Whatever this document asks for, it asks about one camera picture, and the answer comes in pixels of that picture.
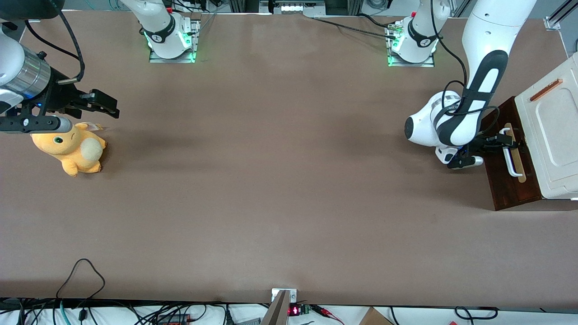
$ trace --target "yellow plush toy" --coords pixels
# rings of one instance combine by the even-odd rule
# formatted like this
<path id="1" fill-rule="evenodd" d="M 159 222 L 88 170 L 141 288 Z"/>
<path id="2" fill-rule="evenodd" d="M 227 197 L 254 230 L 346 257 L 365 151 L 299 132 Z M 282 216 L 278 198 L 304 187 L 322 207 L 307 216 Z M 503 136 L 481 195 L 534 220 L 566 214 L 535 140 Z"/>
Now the yellow plush toy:
<path id="1" fill-rule="evenodd" d="M 62 162 L 64 171 L 76 177 L 78 172 L 98 173 L 98 161 L 106 141 L 89 130 L 101 130 L 100 125 L 77 123 L 67 133 L 34 133 L 30 136 L 38 149 Z"/>

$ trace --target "red digital display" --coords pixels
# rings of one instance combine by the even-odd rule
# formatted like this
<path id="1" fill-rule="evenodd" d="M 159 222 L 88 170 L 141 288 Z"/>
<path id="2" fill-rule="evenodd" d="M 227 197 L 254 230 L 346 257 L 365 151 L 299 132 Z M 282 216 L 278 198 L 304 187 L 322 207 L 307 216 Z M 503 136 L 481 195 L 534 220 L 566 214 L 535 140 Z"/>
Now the red digital display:
<path id="1" fill-rule="evenodd" d="M 299 316 L 301 315 L 301 306 L 291 306 L 289 307 L 289 309 L 287 310 L 287 316 Z"/>

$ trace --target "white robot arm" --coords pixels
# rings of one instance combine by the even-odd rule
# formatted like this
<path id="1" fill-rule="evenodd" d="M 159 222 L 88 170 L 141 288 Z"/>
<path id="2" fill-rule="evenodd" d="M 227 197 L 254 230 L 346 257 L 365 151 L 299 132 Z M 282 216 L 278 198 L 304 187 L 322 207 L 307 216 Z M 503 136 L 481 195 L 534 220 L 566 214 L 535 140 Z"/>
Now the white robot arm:
<path id="1" fill-rule="evenodd" d="M 432 13 L 439 32 L 451 14 L 448 0 L 420 0 L 420 7 L 415 16 L 405 17 L 401 21 L 403 30 L 407 32 L 401 35 L 397 45 L 393 46 L 391 50 L 407 62 L 425 61 L 434 51 L 438 42 L 432 24 Z"/>
<path id="2" fill-rule="evenodd" d="M 161 58 L 176 58 L 192 47 L 191 19 L 169 14 L 162 0 L 121 0 L 135 14 L 149 41 Z"/>
<path id="3" fill-rule="evenodd" d="M 405 135 L 409 141 L 435 147 L 442 163 L 452 162 L 450 168 L 483 163 L 478 156 L 460 161 L 454 158 L 480 131 L 482 112 L 502 79 L 512 45 L 535 3 L 536 0 L 479 0 L 476 3 L 462 37 L 469 66 L 462 98 L 453 91 L 435 94 L 406 120 Z"/>

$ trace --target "black cable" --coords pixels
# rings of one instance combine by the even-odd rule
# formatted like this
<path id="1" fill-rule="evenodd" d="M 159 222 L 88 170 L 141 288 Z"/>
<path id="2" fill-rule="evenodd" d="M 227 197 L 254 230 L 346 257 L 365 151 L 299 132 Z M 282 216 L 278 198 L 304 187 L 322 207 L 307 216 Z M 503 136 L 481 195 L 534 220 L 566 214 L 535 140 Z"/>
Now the black cable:
<path id="1" fill-rule="evenodd" d="M 94 325 L 98 325 L 97 320 L 94 319 L 94 315 L 92 314 L 92 309 L 90 309 L 90 306 L 88 307 L 88 313 L 90 314 L 90 318 L 92 318 L 92 322 L 94 323 Z"/>
<path id="2" fill-rule="evenodd" d="M 225 314 L 225 316 L 223 316 L 223 325 L 225 325 L 225 322 L 227 321 L 227 309 L 221 305 L 211 305 L 213 307 L 221 307 L 223 309 L 223 313 Z"/>
<path id="3" fill-rule="evenodd" d="M 177 1 L 178 3 L 176 3 L 175 0 L 170 0 L 170 2 L 171 2 L 173 5 L 179 5 L 179 6 L 183 7 L 183 8 L 185 8 L 185 9 L 187 9 L 187 10 L 190 11 L 190 12 L 193 12 L 191 9 L 203 10 L 202 8 L 198 8 L 198 7 L 185 6 L 182 2 L 180 2 L 180 0 L 176 0 L 176 1 Z"/>
<path id="4" fill-rule="evenodd" d="M 498 122 L 498 118 L 500 117 L 500 108 L 497 106 L 487 106 L 487 108 L 493 108 L 496 110 L 496 116 L 494 117 L 492 123 L 490 123 L 490 126 L 488 126 L 484 131 L 482 131 L 482 134 L 486 134 L 489 132 L 490 129 L 492 129 L 492 127 L 494 127 L 494 125 L 496 125 L 496 123 Z"/>
<path id="5" fill-rule="evenodd" d="M 205 310 L 203 311 L 203 313 L 199 317 L 197 317 L 196 319 L 193 319 L 191 321 L 191 323 L 196 322 L 197 320 L 201 319 L 205 315 L 205 313 L 207 312 L 207 305 L 203 305 L 203 306 L 205 306 Z"/>
<path id="6" fill-rule="evenodd" d="M 67 50 L 59 47 L 58 45 L 54 45 L 54 44 L 50 43 L 49 41 L 43 39 L 42 36 L 38 35 L 38 33 L 32 28 L 32 26 L 30 25 L 30 23 L 28 22 L 28 20 L 24 20 L 24 24 L 26 25 L 26 28 L 28 28 L 28 30 L 30 31 L 30 33 L 31 33 L 37 40 L 41 41 L 42 43 L 44 43 L 44 44 L 46 44 L 46 45 L 48 45 L 48 46 L 50 46 L 50 47 L 52 47 L 53 49 L 55 49 L 55 50 L 57 50 L 57 51 L 60 51 L 60 52 L 62 52 L 62 53 L 64 53 L 64 54 L 66 54 L 66 55 L 68 55 L 68 56 L 71 56 L 71 57 L 73 57 L 73 58 L 75 58 L 75 59 L 78 60 L 78 56 L 77 56 L 76 54 L 71 53 L 71 52 L 69 52 L 69 51 L 67 51 Z"/>
<path id="7" fill-rule="evenodd" d="M 364 30 L 362 30 L 362 29 L 358 29 L 358 28 L 354 28 L 354 27 L 349 27 L 349 26 L 341 25 L 341 24 L 338 24 L 338 23 L 334 23 L 333 21 L 323 20 L 323 19 L 320 19 L 320 18 L 312 18 L 312 19 L 313 19 L 313 20 L 317 20 L 317 21 L 321 21 L 321 22 L 323 22 L 323 23 L 335 25 L 335 26 L 337 26 L 337 27 L 343 27 L 343 28 L 350 29 L 350 30 L 352 30 L 352 31 L 356 31 L 356 32 L 368 34 L 368 35 L 375 35 L 375 36 L 379 36 L 379 37 L 384 37 L 384 38 L 389 38 L 389 39 L 395 39 L 395 37 L 392 36 L 392 35 L 386 35 L 386 34 L 380 34 L 380 33 L 370 32 L 370 31 L 364 31 Z"/>
<path id="8" fill-rule="evenodd" d="M 363 12 L 360 12 L 360 13 L 358 13 L 357 15 L 358 15 L 358 16 L 361 16 L 361 17 L 365 17 L 365 18 L 369 19 L 369 20 L 370 20 L 372 23 L 374 23 L 375 25 L 377 25 L 377 26 L 379 26 L 379 27 L 383 27 L 383 28 L 387 28 L 388 25 L 395 24 L 394 21 L 392 21 L 391 23 L 387 23 L 387 24 L 378 23 L 375 19 L 373 19 L 372 16 L 370 16 L 370 15 L 368 15 L 368 14 L 365 14 L 365 13 L 363 13 Z"/>
<path id="9" fill-rule="evenodd" d="M 105 288 L 106 285 L 106 280 L 105 278 L 102 276 L 102 274 L 100 274 L 100 272 L 97 271 L 97 269 L 94 267 L 94 264 L 92 264 L 92 262 L 87 259 L 87 258 L 81 258 L 80 260 L 77 260 L 76 263 L 74 263 L 74 266 L 72 267 L 71 273 L 68 275 L 68 278 L 66 278 L 66 280 L 64 281 L 64 283 L 60 286 L 60 288 L 58 288 L 58 291 L 56 291 L 56 299 L 60 299 L 60 297 L 58 296 L 58 294 L 60 293 L 60 290 L 62 290 L 62 288 L 64 288 L 64 286 L 66 286 L 66 284 L 68 283 L 68 281 L 71 279 L 72 274 L 74 273 L 74 271 L 76 270 L 76 267 L 78 266 L 78 264 L 82 261 L 86 261 L 90 264 L 90 267 L 92 268 L 92 270 L 94 271 L 94 273 L 96 273 L 100 279 L 102 280 L 102 286 L 100 287 L 100 289 L 98 289 L 97 291 L 95 291 L 93 294 L 91 294 L 90 296 L 88 296 L 85 300 L 89 300 L 92 299 L 97 293 L 101 292 L 102 289 Z"/>
<path id="10" fill-rule="evenodd" d="M 399 325 L 397 318 L 395 318 L 395 313 L 394 313 L 394 308 L 393 306 L 390 306 L 390 310 L 391 310 L 391 317 L 394 319 L 394 323 L 395 325 Z"/>
<path id="11" fill-rule="evenodd" d="M 465 311 L 468 316 L 466 317 L 466 316 L 460 315 L 458 310 Z M 458 316 L 459 318 L 463 319 L 463 320 L 469 320 L 471 325 L 474 325 L 473 324 L 474 320 L 490 320 L 490 319 L 494 319 L 494 318 L 498 317 L 498 308 L 492 308 L 492 311 L 494 311 L 494 314 L 491 316 L 488 316 L 488 317 L 473 317 L 472 314 L 469 312 L 469 310 L 466 307 L 457 306 L 454 308 L 455 315 Z"/>
<path id="12" fill-rule="evenodd" d="M 429 4 L 430 4 L 430 14 L 431 14 L 431 18 L 432 18 L 432 25 L 433 25 L 433 31 L 435 32 L 435 36 L 438 38 L 438 42 L 442 45 L 442 47 L 448 52 L 450 53 L 451 56 L 453 56 L 456 60 L 458 60 L 458 62 L 460 63 L 460 65 L 462 66 L 462 72 L 464 73 L 464 84 L 466 84 L 466 82 L 468 81 L 468 73 L 466 71 L 466 66 L 464 64 L 464 62 L 462 61 L 462 59 L 460 59 L 459 56 L 455 55 L 455 53 L 453 53 L 450 49 L 447 48 L 447 46 L 443 43 L 442 38 L 439 35 L 438 29 L 435 26 L 435 19 L 434 19 L 434 0 L 429 0 Z"/>
<path id="13" fill-rule="evenodd" d="M 76 77 L 74 77 L 73 79 L 76 79 L 76 82 L 79 82 L 82 80 L 82 77 L 84 76 L 84 60 L 82 59 L 82 53 L 80 52 L 80 46 L 78 45 L 78 42 L 76 41 L 76 37 L 74 36 L 74 32 L 72 31 L 71 26 L 68 24 L 68 20 L 66 20 L 66 17 L 64 17 L 62 10 L 60 10 L 60 8 L 56 5 L 56 3 L 54 3 L 54 0 L 48 0 L 48 1 L 52 5 L 52 7 L 56 10 L 58 15 L 60 16 L 60 19 L 64 23 L 64 26 L 66 26 L 66 30 L 68 31 L 68 34 L 70 34 L 70 36 L 71 36 L 72 43 L 74 44 L 74 48 L 76 50 L 76 54 L 78 55 L 78 61 L 80 63 L 80 71 L 76 75 Z"/>
<path id="14" fill-rule="evenodd" d="M 44 308 L 46 307 L 46 302 L 42 305 L 42 308 L 40 308 L 40 312 L 38 312 L 38 314 L 34 313 L 34 318 L 32 319 L 32 323 L 30 323 L 30 325 L 34 325 L 34 323 L 39 322 L 38 320 L 38 316 L 40 316 L 40 314 L 42 313 L 42 311 L 44 310 Z"/>

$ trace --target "table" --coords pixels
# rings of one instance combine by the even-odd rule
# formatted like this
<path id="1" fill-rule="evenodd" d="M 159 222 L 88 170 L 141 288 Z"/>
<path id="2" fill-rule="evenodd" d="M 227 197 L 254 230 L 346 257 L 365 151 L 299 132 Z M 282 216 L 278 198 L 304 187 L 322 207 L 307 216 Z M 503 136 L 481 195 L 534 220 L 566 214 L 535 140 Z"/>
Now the table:
<path id="1" fill-rule="evenodd" d="M 121 115 L 84 114 L 110 148 L 102 173 L 76 179 L 28 135 L 0 135 L 0 296 L 53 297 L 87 257 L 100 298 L 264 302 L 296 287 L 323 304 L 578 305 L 575 211 L 493 212 L 484 168 L 450 171 L 405 139 L 408 115 L 460 78 L 442 49 L 435 68 L 390 68 L 373 36 L 218 15 L 195 64 L 149 64 L 132 14 L 66 16 L 86 60 L 78 87 Z M 443 29 L 462 58 L 464 24 Z M 37 30 L 73 50 L 58 19 Z M 77 73 L 29 33 L 23 44 Z M 565 58 L 528 21 L 493 103 Z M 98 286 L 82 265 L 62 294 Z"/>

